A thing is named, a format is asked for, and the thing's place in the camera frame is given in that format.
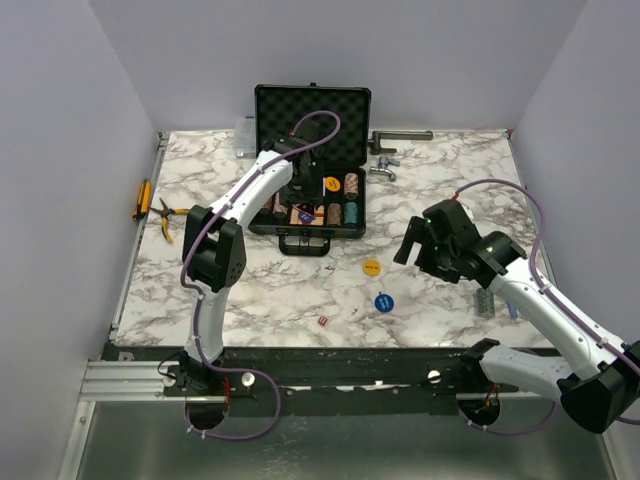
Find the brown red chip stack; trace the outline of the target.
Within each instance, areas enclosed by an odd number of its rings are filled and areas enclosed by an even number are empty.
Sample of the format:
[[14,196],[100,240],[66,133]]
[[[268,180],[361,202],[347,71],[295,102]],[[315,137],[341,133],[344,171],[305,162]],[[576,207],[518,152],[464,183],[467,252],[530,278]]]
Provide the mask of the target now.
[[326,225],[329,227],[340,227],[342,225],[342,205],[340,203],[330,203],[328,205]]

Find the yellow round button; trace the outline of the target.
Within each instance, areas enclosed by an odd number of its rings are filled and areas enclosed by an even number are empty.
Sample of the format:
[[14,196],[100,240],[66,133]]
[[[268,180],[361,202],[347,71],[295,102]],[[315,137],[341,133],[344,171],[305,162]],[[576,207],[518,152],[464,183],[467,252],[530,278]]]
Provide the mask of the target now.
[[367,276],[378,276],[381,272],[381,264],[376,259],[367,259],[362,264],[362,271]]

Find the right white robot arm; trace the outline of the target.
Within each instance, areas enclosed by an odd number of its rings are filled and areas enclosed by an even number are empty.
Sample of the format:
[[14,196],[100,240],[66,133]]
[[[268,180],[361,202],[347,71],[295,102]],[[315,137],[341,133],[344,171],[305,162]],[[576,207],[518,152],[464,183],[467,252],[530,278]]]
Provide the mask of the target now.
[[491,339],[473,345],[460,367],[469,390],[507,384],[550,399],[580,427],[605,432],[639,398],[639,345],[598,325],[545,281],[533,259],[508,235],[479,233],[455,199],[410,219],[393,260],[413,246],[420,271],[452,284],[478,283],[512,304],[555,347],[555,357],[523,353]]

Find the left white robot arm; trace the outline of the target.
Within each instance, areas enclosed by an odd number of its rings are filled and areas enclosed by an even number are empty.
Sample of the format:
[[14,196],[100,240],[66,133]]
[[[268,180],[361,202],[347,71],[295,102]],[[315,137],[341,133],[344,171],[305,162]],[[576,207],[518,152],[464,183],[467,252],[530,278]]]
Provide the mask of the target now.
[[293,130],[265,143],[251,168],[225,195],[187,215],[181,285],[194,292],[189,337],[184,347],[195,362],[187,382],[201,395],[222,380],[212,364],[223,352],[223,323],[231,288],[246,266],[244,232],[275,195],[290,204],[320,204],[323,167],[315,150],[333,139],[341,120],[330,111],[302,117]]

